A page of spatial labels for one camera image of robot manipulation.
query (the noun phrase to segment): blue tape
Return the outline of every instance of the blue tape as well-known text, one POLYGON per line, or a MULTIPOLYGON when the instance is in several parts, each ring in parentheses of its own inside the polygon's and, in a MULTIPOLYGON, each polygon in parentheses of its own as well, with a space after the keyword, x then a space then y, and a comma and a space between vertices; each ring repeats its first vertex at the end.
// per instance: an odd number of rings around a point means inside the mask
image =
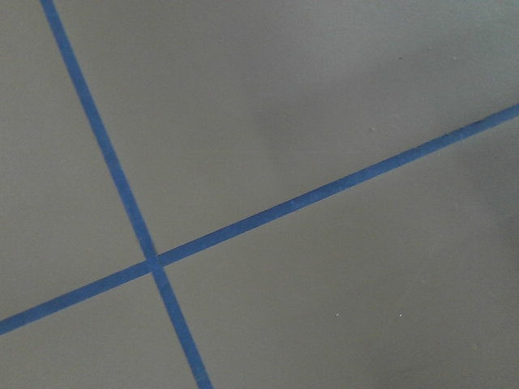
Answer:
POLYGON ((228 225, 223 229, 218 229, 217 231, 199 237, 194 241, 166 251, 165 253, 159 255, 161 264, 163 266, 167 266, 171 263, 177 262, 180 259, 186 258, 211 246, 222 243, 232 237, 236 237, 237 235, 245 233, 246 231, 270 223, 271 221, 295 212, 298 209, 307 207, 313 203, 316 203, 322 199, 326 199, 327 197, 335 195, 367 180, 371 180, 380 174, 387 173, 388 171, 399 168, 402 165, 409 164, 418 158, 422 158, 433 152, 437 152, 441 148, 447 147, 456 142, 460 142, 463 139, 488 130, 499 125, 500 123, 516 118, 517 116, 519 116, 519 104, 503 109, 502 111, 494 113, 484 118, 483 120, 469 124, 468 126, 464 126, 458 130, 442 135, 429 142, 423 143, 420 146, 411 148, 410 150, 392 156, 387 160, 382 160, 381 162, 368 166, 367 168, 359 170, 358 172, 350 174, 349 176, 345 176, 334 182, 330 182, 326 185, 320 186, 317 189, 311 190, 305 194, 301 194, 300 196, 278 204, 275 207, 266 209, 260 213, 256 213, 253 216, 249 216, 246 219, 237 221, 236 223, 228 225))
POLYGON ((165 274, 164 268, 159 263, 148 227, 144 222, 142 213, 139 210, 139 206, 137 205, 135 196, 131 191, 126 175, 122 170, 122 166, 105 129, 105 125, 101 120, 101 116, 97 110, 92 95, 88 90, 88 85, 83 77, 74 51, 72 50, 71 43, 66 36, 65 29, 59 18, 56 7, 52 0, 41 0, 41 5, 43 6, 47 20, 49 21, 50 28, 52 29, 54 38, 62 54, 63 61, 65 62, 72 83, 74 84, 79 100, 81 101, 81 105, 83 106, 84 112, 90 122, 90 127, 96 136, 105 163, 110 171, 112 179, 114 180, 114 184, 117 187, 121 201, 124 204, 131 226, 139 240, 140 248, 146 258, 146 264, 149 266, 149 270, 153 275, 153 279, 155 280, 155 284, 157 285, 162 297, 162 301, 164 302, 171 323, 177 332, 178 340, 186 354, 187 361, 191 367, 191 372, 193 373, 195 381, 200 389, 210 389, 212 388, 212 384, 205 370, 202 358, 196 348, 195 341, 191 336, 182 311, 180 310, 180 305, 178 304, 178 300, 174 294, 173 288, 171 287, 171 283, 165 274))
POLYGON ((53 298, 52 300, 48 300, 47 302, 29 310, 5 318, 0 322, 0 335, 32 323, 40 318, 44 318, 45 316, 59 312, 60 310, 64 310, 65 308, 87 300, 90 297, 117 288, 119 285, 135 280, 148 273, 149 270, 146 262, 137 263, 136 265, 127 267, 126 269, 118 271, 105 278, 94 281, 91 284, 77 288, 69 293, 63 294, 62 296, 53 298))
MULTIPOLYGON (((479 132, 489 130, 492 127, 498 126, 503 122, 512 120, 517 117, 519 117, 519 105, 513 105, 509 108, 503 109, 502 111, 494 113, 476 123, 469 124, 468 126, 462 127, 449 134, 442 135, 439 138, 431 140, 430 142, 424 143, 418 147, 388 158, 387 160, 383 160, 377 164, 371 165, 363 170, 359 170, 357 173, 353 173, 337 181, 330 182, 329 184, 321 186, 315 190, 311 190, 310 192, 302 194, 287 202, 278 204, 275 207, 269 208, 256 215, 230 224, 223 229, 218 229, 217 231, 199 237, 184 245, 166 251, 165 253, 159 255, 160 262, 163 266, 177 262, 180 259, 184 259, 193 254, 199 253, 200 251, 222 243, 227 239, 240 235, 241 233, 245 233, 248 230, 260 227, 263 224, 267 224, 269 221, 294 212, 297 209, 305 207, 306 205, 310 205, 320 201, 321 199, 325 199, 341 190, 356 186, 357 184, 369 180, 370 178, 379 176, 380 174, 388 172, 389 170, 396 169, 399 166, 408 164, 411 161, 417 160, 418 158, 431 154, 432 152, 436 152, 450 144, 459 142, 472 135, 476 135, 479 132)), ((149 269, 146 263, 138 263, 137 265, 118 271, 117 273, 114 273, 79 289, 73 290, 72 292, 63 294, 60 297, 56 297, 53 300, 44 302, 29 310, 25 310, 9 318, 5 318, 0 321, 0 335, 3 335, 9 331, 13 331, 40 318, 49 316, 69 306, 73 306, 74 304, 82 302, 90 297, 94 297, 107 290, 116 288, 119 285, 125 284, 128 281, 134 280, 148 273, 149 269)))

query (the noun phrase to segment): tape strip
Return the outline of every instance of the tape strip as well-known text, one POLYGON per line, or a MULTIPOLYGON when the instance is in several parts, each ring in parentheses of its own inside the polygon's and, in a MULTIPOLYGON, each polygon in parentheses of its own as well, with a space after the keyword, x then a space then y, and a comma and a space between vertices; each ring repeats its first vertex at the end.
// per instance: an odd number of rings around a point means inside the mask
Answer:
MULTIPOLYGON (((307 205, 320 201, 321 199, 325 199, 332 194, 329 194, 329 190, 323 189, 328 186, 332 186, 332 189, 336 190, 339 185, 333 185, 337 182, 342 183, 345 189, 356 186, 357 184, 367 181, 370 178, 376 177, 380 174, 388 172, 389 170, 396 169, 399 166, 410 163, 412 160, 417 160, 422 156, 426 156, 431 154, 432 152, 436 152, 441 148, 447 147, 450 144, 455 142, 459 142, 463 139, 466 139, 472 135, 476 135, 479 132, 483 132, 485 130, 489 130, 495 126, 503 122, 507 122, 514 118, 519 117, 519 104, 513 105, 509 108, 503 109, 497 113, 493 113, 492 115, 480 120, 476 123, 470 124, 468 126, 462 127, 458 130, 455 130, 449 134, 442 135, 439 138, 433 139, 430 142, 424 143, 418 147, 412 148, 407 152, 403 152, 387 160, 383 160, 377 164, 371 165, 363 170, 359 170, 357 173, 350 174, 349 176, 345 176, 337 181, 330 182, 327 185, 321 186, 315 190, 311 190, 301 196, 298 196, 292 200, 276 205, 275 207, 269 208, 265 211, 262 211, 256 215, 247 217, 246 219, 240 220, 236 223, 230 224, 223 229, 218 229, 212 233, 199 237, 191 242, 188 242, 184 245, 178 246, 172 250, 166 251, 163 254, 159 255, 159 260, 163 266, 169 265, 171 263, 177 262, 180 259, 184 259, 193 254, 199 253, 209 247, 215 246, 219 243, 222 243, 232 237, 236 237, 241 233, 245 233, 248 230, 254 229, 256 227, 260 227, 261 225, 267 224, 269 221, 275 220, 283 215, 287 215, 291 212, 296 211, 297 209, 301 209, 305 207, 302 203, 298 203, 297 199, 308 197, 307 205), (407 153, 410 153, 412 159, 406 159, 407 153), (383 169, 377 169, 377 166, 383 165, 383 169), (310 194, 317 192, 320 194, 320 199, 316 199, 312 197, 310 194), (292 208, 290 204, 299 205, 298 208, 292 208)), ((98 281, 92 282, 91 284, 85 285, 81 288, 75 289, 69 293, 65 293, 62 296, 56 297, 52 300, 44 302, 38 306, 35 306, 31 309, 20 312, 19 314, 15 314, 9 318, 5 318, 0 321, 0 335, 6 334, 7 332, 13 331, 17 328, 24 326, 25 324, 29 324, 34 322, 40 318, 44 318, 53 313, 56 313, 60 310, 64 310, 69 306, 73 306, 79 302, 82 302, 90 297, 94 297, 98 294, 106 292, 110 289, 116 288, 119 285, 125 284, 128 281, 134 280, 138 277, 143 276, 144 274, 148 274, 149 269, 146 263, 138 263, 132 267, 128 267, 124 270, 118 271, 110 276, 107 276, 98 281)))
POLYGON ((47 20, 49 21, 50 28, 52 29, 54 38, 62 54, 63 61, 65 62, 72 83, 74 84, 79 100, 81 101, 81 105, 88 117, 90 127, 96 136, 105 163, 110 171, 112 179, 114 180, 114 184, 117 187, 119 197, 124 204, 131 226, 139 240, 140 248, 146 258, 146 264, 153 275, 155 284, 157 285, 164 306, 168 312, 169 319, 177 332, 178 340, 180 341, 189 366, 191 367, 191 372, 195 377, 195 381, 200 389, 212 389, 212 384, 207 375, 202 358, 196 348, 195 341, 191 336, 191 332, 189 331, 189 327, 184 319, 177 297, 171 287, 171 283, 165 274, 164 268, 159 263, 148 227, 144 222, 144 218, 139 210, 135 196, 131 191, 130 184, 122 170, 122 166, 105 129, 105 125, 101 120, 96 104, 88 90, 88 85, 83 77, 83 73, 79 67, 71 43, 66 36, 58 11, 56 10, 52 0, 41 0, 41 5, 43 6, 47 20))
POLYGON ((211 246, 222 243, 227 239, 236 237, 242 233, 245 233, 246 231, 270 223, 271 221, 295 212, 298 209, 307 207, 313 203, 316 203, 322 199, 326 199, 327 197, 349 189, 352 186, 361 184, 367 180, 371 180, 380 174, 387 173, 388 171, 399 168, 402 165, 409 164, 418 158, 422 158, 433 152, 437 152, 444 147, 447 147, 456 142, 460 142, 463 139, 469 138, 470 136, 498 126, 499 124, 518 116, 519 104, 503 109, 497 113, 493 113, 492 115, 478 122, 469 124, 468 126, 464 126, 455 131, 442 135, 415 148, 411 148, 410 150, 392 156, 387 160, 382 160, 381 162, 368 166, 367 168, 359 170, 356 173, 320 186, 319 188, 311 190, 305 194, 301 194, 300 196, 278 204, 275 207, 266 209, 253 216, 249 216, 246 219, 237 221, 236 223, 228 225, 223 229, 218 229, 217 231, 199 237, 194 241, 166 251, 165 253, 159 255, 161 264, 166 266, 177 262, 180 259, 186 258, 211 246))

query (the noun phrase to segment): blue painter's tape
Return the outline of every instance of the blue painter's tape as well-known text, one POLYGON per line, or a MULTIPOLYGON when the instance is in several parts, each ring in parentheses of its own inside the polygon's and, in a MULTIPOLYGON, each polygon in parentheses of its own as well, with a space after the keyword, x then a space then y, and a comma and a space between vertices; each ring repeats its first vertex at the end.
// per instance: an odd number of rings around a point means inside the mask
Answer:
POLYGON ((0 335, 32 323, 40 318, 44 318, 45 316, 59 312, 60 310, 64 310, 65 308, 87 300, 90 297, 117 288, 119 285, 135 280, 148 273, 149 270, 146 262, 137 263, 136 265, 127 267, 126 269, 118 271, 105 278, 94 281, 91 284, 77 288, 69 293, 63 294, 62 296, 53 298, 52 300, 48 300, 29 310, 5 318, 0 322, 0 335))
POLYGON ((105 129, 105 125, 101 120, 101 116, 92 98, 92 94, 90 93, 88 85, 83 77, 83 73, 79 67, 71 43, 66 36, 65 29, 59 18, 58 11, 56 10, 52 0, 41 0, 41 5, 43 6, 47 20, 49 21, 50 28, 52 29, 54 38, 62 54, 63 61, 65 62, 72 83, 74 84, 79 100, 81 101, 81 105, 83 106, 84 112, 90 122, 90 127, 96 136, 105 163, 110 171, 112 179, 114 180, 114 184, 117 187, 119 197, 124 204, 131 226, 139 240, 141 250, 146 258, 146 264, 153 275, 153 279, 155 280, 155 284, 157 285, 162 301, 164 302, 171 323, 177 332, 182 349, 186 354, 187 361, 191 367, 191 372, 193 373, 195 381, 200 389, 211 389, 212 384, 207 375, 202 358, 196 348, 195 341, 191 336, 182 311, 180 310, 180 305, 178 304, 169 279, 165 274, 164 268, 159 263, 148 227, 144 222, 144 218, 139 210, 135 196, 131 191, 130 184, 122 170, 114 146, 110 141, 108 132, 105 129))
POLYGON ((463 139, 469 138, 470 136, 476 135, 482 131, 498 126, 499 124, 518 116, 519 104, 503 109, 497 113, 493 113, 483 120, 469 124, 468 126, 464 126, 453 132, 449 132, 448 134, 423 143, 420 146, 411 148, 410 150, 392 156, 387 160, 382 160, 381 162, 368 166, 367 168, 359 170, 356 173, 352 173, 334 182, 320 186, 317 189, 311 190, 305 194, 301 194, 296 198, 285 201, 284 203, 266 209, 265 211, 257 213, 253 216, 249 216, 246 219, 237 221, 236 223, 228 225, 223 229, 218 229, 217 231, 199 237, 194 241, 166 251, 165 253, 159 255, 161 264, 166 266, 190 255, 199 253, 200 251, 222 243, 227 239, 236 237, 237 235, 245 233, 246 231, 270 223, 271 221, 288 215, 289 213, 297 211, 298 209, 307 207, 313 203, 316 203, 322 199, 326 199, 327 197, 335 195, 367 180, 371 180, 380 174, 387 173, 390 170, 409 164, 418 158, 422 158, 433 152, 437 152, 441 148, 447 147, 456 142, 460 142, 463 139))
MULTIPOLYGON (((442 135, 439 138, 433 139, 421 146, 412 148, 407 152, 403 152, 388 158, 387 160, 383 160, 363 170, 359 170, 357 173, 350 174, 349 176, 321 186, 315 190, 311 190, 306 194, 302 194, 287 202, 278 204, 275 207, 269 208, 256 215, 247 217, 246 219, 228 225, 223 229, 218 229, 213 233, 209 233, 184 245, 166 251, 165 253, 159 255, 161 264, 165 266, 177 262, 180 259, 189 257, 190 255, 199 253, 200 251, 203 251, 209 247, 215 246, 232 237, 238 236, 241 233, 245 233, 248 230, 254 229, 263 224, 267 224, 269 221, 275 220, 278 217, 288 215, 289 213, 305 207, 306 205, 310 205, 320 201, 321 199, 325 199, 330 195, 334 195, 338 191, 355 186, 361 182, 369 180, 370 178, 388 172, 389 170, 396 169, 399 166, 410 163, 412 160, 416 160, 422 156, 436 152, 450 144, 459 142, 472 135, 476 135, 479 132, 489 130, 492 127, 498 126, 503 122, 512 120, 517 117, 519 117, 519 105, 513 105, 512 107, 494 113, 479 122, 462 127, 459 130, 455 130, 449 134, 442 135), (329 186, 331 186, 335 192, 332 193, 327 189, 323 190, 323 188, 327 188, 329 186), (298 199, 303 198, 304 200, 306 197, 308 197, 306 202, 298 202, 298 199)), ((84 287, 66 293, 60 297, 56 297, 53 300, 44 302, 43 304, 35 306, 29 310, 25 310, 24 312, 9 318, 5 318, 0 321, 0 335, 9 331, 13 331, 16 328, 22 327, 25 324, 29 324, 35 320, 38 320, 39 318, 49 316, 69 306, 73 306, 74 304, 82 302, 107 290, 116 288, 119 285, 125 284, 126 282, 134 280, 135 278, 141 277, 147 273, 149 273, 147 264, 138 263, 137 265, 121 270, 103 279, 85 285, 84 287)))

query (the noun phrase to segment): gray surface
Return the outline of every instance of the gray surface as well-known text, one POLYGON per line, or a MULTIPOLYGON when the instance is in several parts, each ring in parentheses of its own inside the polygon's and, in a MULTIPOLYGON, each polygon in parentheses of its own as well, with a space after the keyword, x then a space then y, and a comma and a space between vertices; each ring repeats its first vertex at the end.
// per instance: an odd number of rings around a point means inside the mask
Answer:
POLYGON ((195 389, 151 276, 0 337, 6 389, 195 389))
MULTIPOLYGON (((517 103, 519 2, 56 1, 160 251, 517 103)), ((142 260, 38 2, 0 10, 0 318, 142 260)), ((168 267, 215 388, 519 381, 518 122, 168 267)), ((0 387, 190 388, 149 276, 0 387)))
POLYGON ((519 382, 519 121, 168 268, 216 387, 519 382))
POLYGON ((0 318, 142 260, 38 2, 0 16, 0 318))
POLYGON ((159 251, 519 94, 519 2, 57 4, 159 251))

